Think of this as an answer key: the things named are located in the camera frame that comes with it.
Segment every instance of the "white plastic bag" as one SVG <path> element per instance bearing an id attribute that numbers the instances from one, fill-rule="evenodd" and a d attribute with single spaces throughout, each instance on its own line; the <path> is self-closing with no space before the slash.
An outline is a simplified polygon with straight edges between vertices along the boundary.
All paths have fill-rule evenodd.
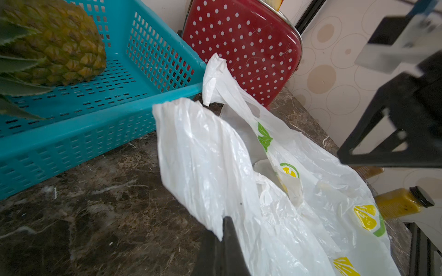
<path id="1" fill-rule="evenodd" d="M 245 142 L 255 168 L 268 160 L 336 275 L 400 275 L 384 221 L 365 182 L 244 92 L 217 54 L 208 62 L 203 80 L 203 103 L 212 102 L 225 104 L 221 118 Z"/>
<path id="2" fill-rule="evenodd" d="M 154 105 L 164 186 L 219 240 L 233 219 L 252 276 L 332 275 L 315 235 L 288 196 L 253 171 L 238 133 L 199 102 Z"/>

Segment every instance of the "pineapple skin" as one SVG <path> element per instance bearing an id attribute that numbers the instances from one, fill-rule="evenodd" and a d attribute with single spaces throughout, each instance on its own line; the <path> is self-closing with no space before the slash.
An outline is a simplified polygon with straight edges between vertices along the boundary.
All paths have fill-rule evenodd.
<path id="1" fill-rule="evenodd" d="M 0 55 L 45 58 L 39 65 L 13 75 L 44 86 L 90 81 L 106 68 L 104 43 L 94 20 L 79 6 L 63 0 L 4 0 L 0 16 L 32 27 L 39 34 L 0 46 Z"/>

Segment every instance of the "blue plastic basket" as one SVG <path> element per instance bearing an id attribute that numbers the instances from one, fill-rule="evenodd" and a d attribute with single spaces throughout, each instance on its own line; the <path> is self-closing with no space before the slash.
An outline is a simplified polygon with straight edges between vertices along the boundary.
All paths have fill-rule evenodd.
<path id="1" fill-rule="evenodd" d="M 47 120 L 0 116 L 0 200 L 155 130 L 152 105 L 201 92 L 206 64 L 139 0 L 83 0 L 106 45 L 88 83 L 13 97 Z"/>

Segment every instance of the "black bottle cap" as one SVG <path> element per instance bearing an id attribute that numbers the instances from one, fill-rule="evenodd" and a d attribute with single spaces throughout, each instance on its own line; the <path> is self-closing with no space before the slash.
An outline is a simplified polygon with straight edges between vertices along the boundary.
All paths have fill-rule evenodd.
<path id="1" fill-rule="evenodd" d="M 422 204 L 423 207 L 428 208 L 434 206 L 434 201 L 431 199 L 430 195 L 421 187 L 411 187 L 410 192 Z"/>

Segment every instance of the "pineapple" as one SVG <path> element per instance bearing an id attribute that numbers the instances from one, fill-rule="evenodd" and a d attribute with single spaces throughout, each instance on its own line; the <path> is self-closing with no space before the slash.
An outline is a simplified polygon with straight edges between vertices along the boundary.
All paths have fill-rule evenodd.
<path id="1" fill-rule="evenodd" d="M 0 113 L 35 118 L 2 95 L 43 94 L 89 81 L 105 68 L 104 43 L 79 6 L 63 0 L 0 0 Z"/>

